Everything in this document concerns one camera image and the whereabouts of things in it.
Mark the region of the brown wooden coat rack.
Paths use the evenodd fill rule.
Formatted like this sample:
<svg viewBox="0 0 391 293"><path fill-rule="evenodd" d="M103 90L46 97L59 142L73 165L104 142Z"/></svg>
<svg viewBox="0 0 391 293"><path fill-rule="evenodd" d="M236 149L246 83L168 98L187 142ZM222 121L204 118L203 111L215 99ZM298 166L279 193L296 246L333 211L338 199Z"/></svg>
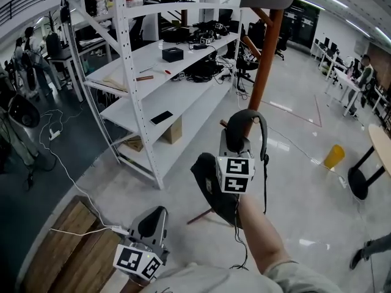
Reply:
<svg viewBox="0 0 391 293"><path fill-rule="evenodd" d="M277 39L279 37L280 27L282 23L283 10L270 10L265 13L261 8L253 8L252 11L266 24L264 45L259 51L248 36L244 36L244 43L249 47L252 54L258 59L257 75L252 94L250 96L249 105L246 109L255 110L258 112L260 101L266 87L269 72L271 69L274 52L276 50ZM250 129L254 123L250 123L245 130L245 135L248 138Z"/></svg>

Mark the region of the tall cardboard box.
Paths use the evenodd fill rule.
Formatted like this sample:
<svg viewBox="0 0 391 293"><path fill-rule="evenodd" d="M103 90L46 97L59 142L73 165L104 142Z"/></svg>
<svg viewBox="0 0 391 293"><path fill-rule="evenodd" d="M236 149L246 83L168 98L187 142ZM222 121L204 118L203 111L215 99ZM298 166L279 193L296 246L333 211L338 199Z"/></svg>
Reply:
<svg viewBox="0 0 391 293"><path fill-rule="evenodd" d="M174 144L182 137L182 119L178 117L161 136L168 144Z"/></svg>

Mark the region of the black table white legs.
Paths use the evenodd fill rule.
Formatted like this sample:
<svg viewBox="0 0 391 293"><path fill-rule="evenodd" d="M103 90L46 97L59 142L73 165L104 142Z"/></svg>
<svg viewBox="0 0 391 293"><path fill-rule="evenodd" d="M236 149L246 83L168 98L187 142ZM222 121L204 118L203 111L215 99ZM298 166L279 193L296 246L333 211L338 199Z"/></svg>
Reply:
<svg viewBox="0 0 391 293"><path fill-rule="evenodd" d="M83 102L84 98L82 97L82 93L76 79L75 71L72 67L72 63L74 62L74 60L72 58L70 48L67 47L63 49L59 54L56 54L55 56L48 56L47 60L52 69L53 75L55 75L55 77L57 78L55 82L56 88L58 90L62 90L62 87L65 85L65 82L60 79L60 76L56 69L56 63L58 63L61 64L65 69L67 69L73 90L76 93L78 101L80 103Z"/></svg>

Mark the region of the person's grey shirt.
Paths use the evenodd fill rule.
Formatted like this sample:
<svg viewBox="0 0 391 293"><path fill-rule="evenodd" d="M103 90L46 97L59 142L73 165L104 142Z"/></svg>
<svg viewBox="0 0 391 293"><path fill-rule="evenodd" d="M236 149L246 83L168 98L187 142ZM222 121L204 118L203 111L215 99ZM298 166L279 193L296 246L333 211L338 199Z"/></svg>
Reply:
<svg viewBox="0 0 391 293"><path fill-rule="evenodd" d="M340 288L291 259L269 266L263 274L238 269L190 265L162 273L140 291L125 293L342 293Z"/></svg>

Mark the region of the white desk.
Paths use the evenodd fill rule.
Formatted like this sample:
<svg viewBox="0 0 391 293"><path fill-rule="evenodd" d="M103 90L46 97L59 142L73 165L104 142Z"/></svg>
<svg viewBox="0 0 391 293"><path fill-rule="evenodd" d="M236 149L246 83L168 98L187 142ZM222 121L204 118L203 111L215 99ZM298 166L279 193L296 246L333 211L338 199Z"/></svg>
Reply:
<svg viewBox="0 0 391 293"><path fill-rule="evenodd" d="M329 94L326 106L331 106L333 101L340 103L341 106L345 106L343 109L345 117L355 103L361 89L344 72L336 69L334 75L337 77L337 83L335 87L330 83L326 88L326 93Z"/></svg>

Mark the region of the black round device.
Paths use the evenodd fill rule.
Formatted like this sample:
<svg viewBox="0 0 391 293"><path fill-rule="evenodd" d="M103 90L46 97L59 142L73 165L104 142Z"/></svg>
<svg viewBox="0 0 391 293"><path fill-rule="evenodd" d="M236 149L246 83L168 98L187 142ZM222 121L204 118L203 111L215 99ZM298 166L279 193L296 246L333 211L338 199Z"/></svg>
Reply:
<svg viewBox="0 0 391 293"><path fill-rule="evenodd" d="M40 123L40 114L37 108L19 94L12 98L8 113L15 123L25 128L35 128Z"/></svg>

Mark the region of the round beige table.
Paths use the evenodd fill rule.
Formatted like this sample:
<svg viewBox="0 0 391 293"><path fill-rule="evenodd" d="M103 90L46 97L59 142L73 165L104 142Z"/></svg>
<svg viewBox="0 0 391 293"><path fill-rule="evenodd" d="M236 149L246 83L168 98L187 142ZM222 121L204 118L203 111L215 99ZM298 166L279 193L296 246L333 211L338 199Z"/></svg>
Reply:
<svg viewBox="0 0 391 293"><path fill-rule="evenodd" d="M391 139L384 130L374 124L368 126L372 146L362 158L348 170L348 184L353 195L361 201L368 196L368 188L383 174L391 177ZM361 165L376 152L381 161L381 167L368 179L360 171Z"/></svg>

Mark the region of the small black box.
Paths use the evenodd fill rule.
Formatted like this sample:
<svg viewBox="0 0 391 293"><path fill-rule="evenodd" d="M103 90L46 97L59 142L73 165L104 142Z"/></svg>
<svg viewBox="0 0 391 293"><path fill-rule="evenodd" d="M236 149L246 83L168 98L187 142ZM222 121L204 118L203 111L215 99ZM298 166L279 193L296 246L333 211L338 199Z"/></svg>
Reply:
<svg viewBox="0 0 391 293"><path fill-rule="evenodd" d="M167 48L162 50L162 58L164 61L172 63L179 60L183 60L184 52L177 47Z"/></svg>

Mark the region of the dark grey sling bag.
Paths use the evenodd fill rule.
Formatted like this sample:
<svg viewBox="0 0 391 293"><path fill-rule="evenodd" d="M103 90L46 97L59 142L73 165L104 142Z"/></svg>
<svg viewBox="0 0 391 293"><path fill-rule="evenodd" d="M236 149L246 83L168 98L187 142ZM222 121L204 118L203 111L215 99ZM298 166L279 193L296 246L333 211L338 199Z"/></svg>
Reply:
<svg viewBox="0 0 391 293"><path fill-rule="evenodd" d="M245 130L250 123L258 123L260 125L262 141L260 161L263 163L263 187L266 187L267 166L269 163L269 156L266 152L268 127L261 113L255 110L243 109L232 115L228 122L221 122L223 129L226 129L228 157L233 157L243 152L243 138L246 137ZM226 194L221 192L216 176L216 158L218 156L220 155L213 156L211 153L200 154L191 167L191 172L211 210L228 224L241 229L238 206L239 199L244 194Z"/></svg>

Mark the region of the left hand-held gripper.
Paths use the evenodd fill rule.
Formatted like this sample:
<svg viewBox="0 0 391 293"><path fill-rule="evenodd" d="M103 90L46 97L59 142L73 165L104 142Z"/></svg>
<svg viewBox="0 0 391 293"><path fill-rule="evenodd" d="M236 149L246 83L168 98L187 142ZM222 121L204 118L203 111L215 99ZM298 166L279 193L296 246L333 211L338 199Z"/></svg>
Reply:
<svg viewBox="0 0 391 293"><path fill-rule="evenodd" d="M144 241L129 245L118 244L113 267L123 273L151 281L159 269L166 265L169 251L164 245L168 211L156 206L137 216L129 229L130 237Z"/></svg>

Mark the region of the yellow waste bin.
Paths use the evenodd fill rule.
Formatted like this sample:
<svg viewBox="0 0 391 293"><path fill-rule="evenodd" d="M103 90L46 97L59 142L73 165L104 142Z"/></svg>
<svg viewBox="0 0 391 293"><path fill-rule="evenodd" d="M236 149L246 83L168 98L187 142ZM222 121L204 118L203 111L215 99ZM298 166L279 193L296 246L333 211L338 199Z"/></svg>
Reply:
<svg viewBox="0 0 391 293"><path fill-rule="evenodd" d="M328 169L332 169L344 158L344 149L340 145L334 145L324 159L324 166Z"/></svg>

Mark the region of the person's left forearm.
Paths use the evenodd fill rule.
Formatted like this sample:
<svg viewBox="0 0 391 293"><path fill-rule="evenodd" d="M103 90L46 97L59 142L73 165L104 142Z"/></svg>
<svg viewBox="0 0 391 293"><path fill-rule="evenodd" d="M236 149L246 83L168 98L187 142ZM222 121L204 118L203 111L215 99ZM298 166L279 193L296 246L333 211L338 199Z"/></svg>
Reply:
<svg viewBox="0 0 391 293"><path fill-rule="evenodd" d="M140 288L144 288L150 284L148 280L142 279L137 275L130 276L130 280Z"/></svg>

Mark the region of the black smartphone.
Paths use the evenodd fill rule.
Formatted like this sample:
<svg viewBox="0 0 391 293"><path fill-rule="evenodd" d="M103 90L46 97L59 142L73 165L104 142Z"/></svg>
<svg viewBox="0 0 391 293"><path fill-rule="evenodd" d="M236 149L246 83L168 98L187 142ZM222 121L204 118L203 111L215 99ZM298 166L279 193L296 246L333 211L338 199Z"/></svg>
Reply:
<svg viewBox="0 0 391 293"><path fill-rule="evenodd" d="M173 113L171 113L170 111L167 110L167 111L164 111L163 113L151 118L150 122L154 125L158 125L172 116L173 116Z"/></svg>

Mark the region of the flat cardboard box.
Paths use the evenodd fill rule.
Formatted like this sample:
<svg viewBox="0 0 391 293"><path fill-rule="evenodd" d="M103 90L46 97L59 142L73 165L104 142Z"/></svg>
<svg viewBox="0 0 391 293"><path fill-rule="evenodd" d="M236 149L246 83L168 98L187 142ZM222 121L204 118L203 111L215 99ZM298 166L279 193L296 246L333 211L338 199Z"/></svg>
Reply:
<svg viewBox="0 0 391 293"><path fill-rule="evenodd" d="M131 137L123 141L127 147L131 148L134 151L141 152L144 145L140 136Z"/></svg>

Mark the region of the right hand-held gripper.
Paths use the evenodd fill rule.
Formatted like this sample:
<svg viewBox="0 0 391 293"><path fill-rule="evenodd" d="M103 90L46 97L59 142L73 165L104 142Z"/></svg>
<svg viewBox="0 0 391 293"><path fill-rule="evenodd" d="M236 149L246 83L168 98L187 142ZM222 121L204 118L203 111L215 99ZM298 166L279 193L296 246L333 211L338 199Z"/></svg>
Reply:
<svg viewBox="0 0 391 293"><path fill-rule="evenodd" d="M216 158L216 176L222 193L245 194L255 175L250 140L243 138L243 152L228 157L226 129L221 131L219 155Z"/></svg>

